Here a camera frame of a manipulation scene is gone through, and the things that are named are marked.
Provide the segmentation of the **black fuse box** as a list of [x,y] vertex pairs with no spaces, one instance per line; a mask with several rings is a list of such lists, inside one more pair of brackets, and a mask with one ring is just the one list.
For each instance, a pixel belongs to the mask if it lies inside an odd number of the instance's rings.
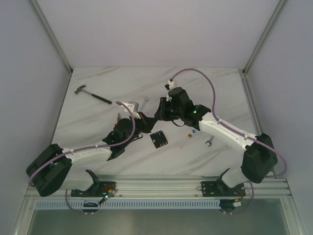
[[156,149],[163,147],[168,144],[167,138],[163,131],[157,131],[150,135],[150,138]]

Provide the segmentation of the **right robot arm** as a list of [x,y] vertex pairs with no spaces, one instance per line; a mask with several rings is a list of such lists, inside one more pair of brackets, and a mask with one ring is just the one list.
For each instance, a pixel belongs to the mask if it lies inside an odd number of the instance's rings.
[[194,105],[181,87],[160,98],[155,117],[162,121],[180,119],[186,126],[211,134],[242,154],[242,165],[225,170],[216,180],[216,189],[222,196],[245,182],[261,183],[278,162],[270,136],[264,133],[256,136],[223,122],[214,116],[212,109]]

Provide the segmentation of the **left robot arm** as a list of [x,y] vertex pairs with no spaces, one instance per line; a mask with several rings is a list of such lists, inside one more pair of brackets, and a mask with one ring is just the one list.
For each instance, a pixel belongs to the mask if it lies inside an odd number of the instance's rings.
[[26,168],[26,173],[41,197],[60,189],[78,189],[94,197],[100,191],[96,172],[105,162],[122,155],[140,134],[150,133],[156,122],[155,117],[143,113],[135,119],[122,118],[102,142],[80,151],[51,144]]

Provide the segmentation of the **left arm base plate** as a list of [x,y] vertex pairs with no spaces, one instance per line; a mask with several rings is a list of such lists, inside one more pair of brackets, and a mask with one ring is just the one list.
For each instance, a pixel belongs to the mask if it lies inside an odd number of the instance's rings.
[[113,192],[116,188],[115,181],[102,181],[94,183],[89,189],[82,191],[73,189],[71,191],[71,197],[105,197],[109,193]]

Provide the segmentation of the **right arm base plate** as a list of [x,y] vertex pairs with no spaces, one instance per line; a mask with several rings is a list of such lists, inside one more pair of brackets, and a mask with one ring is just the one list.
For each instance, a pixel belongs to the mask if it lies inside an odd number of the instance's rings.
[[244,197],[246,191],[244,184],[229,188],[223,182],[202,181],[199,190],[203,197]]

